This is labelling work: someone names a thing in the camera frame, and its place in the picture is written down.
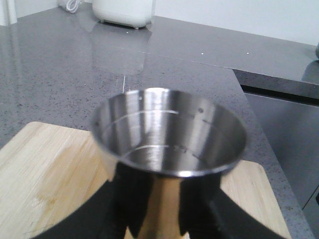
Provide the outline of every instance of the stainless steel cup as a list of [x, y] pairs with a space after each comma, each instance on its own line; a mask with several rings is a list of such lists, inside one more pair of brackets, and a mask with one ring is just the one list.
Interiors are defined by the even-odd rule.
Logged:
[[149, 88], [104, 102], [91, 131], [112, 185], [104, 234], [124, 238], [129, 228], [136, 239], [179, 239], [206, 224], [216, 226], [211, 236], [219, 234], [209, 202], [247, 139], [232, 112], [199, 96]]

